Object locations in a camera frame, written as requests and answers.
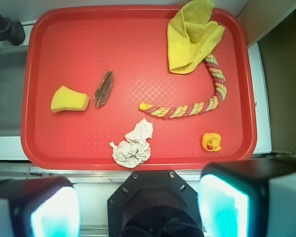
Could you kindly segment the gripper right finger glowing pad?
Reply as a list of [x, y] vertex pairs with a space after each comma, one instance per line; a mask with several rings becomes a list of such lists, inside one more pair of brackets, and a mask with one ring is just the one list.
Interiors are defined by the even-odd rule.
[[296, 237], [296, 158], [207, 164], [198, 208], [211, 237]]

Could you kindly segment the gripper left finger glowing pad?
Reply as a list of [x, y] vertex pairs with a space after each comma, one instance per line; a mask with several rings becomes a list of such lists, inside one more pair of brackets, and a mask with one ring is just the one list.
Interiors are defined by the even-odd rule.
[[0, 180], [0, 237], [77, 237], [78, 193], [65, 177]]

